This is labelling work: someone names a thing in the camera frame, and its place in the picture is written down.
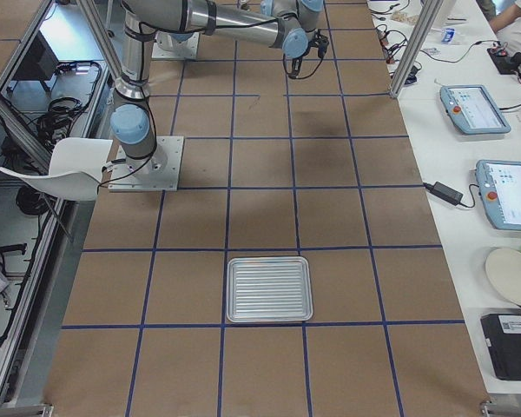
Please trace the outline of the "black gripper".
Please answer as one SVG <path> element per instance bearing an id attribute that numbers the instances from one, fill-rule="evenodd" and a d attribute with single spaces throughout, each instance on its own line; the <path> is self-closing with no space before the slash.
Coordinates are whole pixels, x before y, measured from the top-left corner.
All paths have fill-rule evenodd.
<path id="1" fill-rule="evenodd" d="M 329 45 L 328 37 L 325 36 L 321 30 L 316 30 L 312 39 L 309 41 L 309 49 L 316 50 L 317 57 L 324 57 L 327 53 Z"/>

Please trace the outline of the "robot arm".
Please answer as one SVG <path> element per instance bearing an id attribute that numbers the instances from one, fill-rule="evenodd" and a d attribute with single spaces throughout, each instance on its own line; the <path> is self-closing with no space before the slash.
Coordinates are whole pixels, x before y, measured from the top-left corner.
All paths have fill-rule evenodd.
<path id="1" fill-rule="evenodd" d="M 115 78 L 115 110 L 110 126 L 131 169 L 161 169 L 167 160 L 159 149 L 155 121 L 148 104 L 148 80 L 157 33 L 176 42 L 195 34 L 224 36 L 281 50 L 300 78 L 304 56 L 316 50 L 324 58 L 328 40 L 317 28 L 321 1 L 263 1 L 260 12 L 219 5 L 214 1 L 124 1 L 124 45 L 121 73 Z"/>

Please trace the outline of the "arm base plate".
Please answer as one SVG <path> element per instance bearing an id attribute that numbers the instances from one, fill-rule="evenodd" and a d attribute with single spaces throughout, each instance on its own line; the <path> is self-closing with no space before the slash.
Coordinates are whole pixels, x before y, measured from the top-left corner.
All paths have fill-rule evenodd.
<path id="1" fill-rule="evenodd" d="M 183 136 L 158 136 L 157 147 L 150 161 L 135 172 L 143 162 L 127 158 L 122 146 L 116 158 L 125 159 L 112 170 L 112 182 L 107 184 L 112 192 L 176 191 L 181 170 L 184 146 Z"/>
<path id="2" fill-rule="evenodd" d="M 155 36 L 152 59 L 160 61 L 195 60 L 199 39 L 199 33 L 179 35 L 158 31 Z"/>

